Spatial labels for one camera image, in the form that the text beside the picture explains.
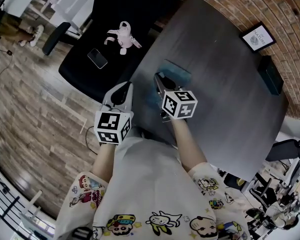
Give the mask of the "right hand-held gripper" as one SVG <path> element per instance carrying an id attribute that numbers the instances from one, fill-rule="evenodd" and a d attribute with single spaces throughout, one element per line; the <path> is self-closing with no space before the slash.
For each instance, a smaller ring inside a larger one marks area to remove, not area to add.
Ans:
<path id="1" fill-rule="evenodd" d="M 180 86 L 162 72 L 154 74 L 154 84 L 161 98 L 159 104 L 163 121 L 193 117 L 198 100 L 191 91 L 181 90 Z"/>

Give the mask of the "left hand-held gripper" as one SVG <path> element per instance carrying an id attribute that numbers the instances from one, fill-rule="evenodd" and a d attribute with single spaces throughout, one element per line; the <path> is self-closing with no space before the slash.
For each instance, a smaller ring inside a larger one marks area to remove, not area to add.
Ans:
<path id="1" fill-rule="evenodd" d="M 117 84 L 104 96 L 102 103 L 109 105 L 108 111 L 98 110 L 95 113 L 94 133 L 102 144 L 120 145 L 132 128 L 134 113 L 134 85 L 130 81 Z"/>

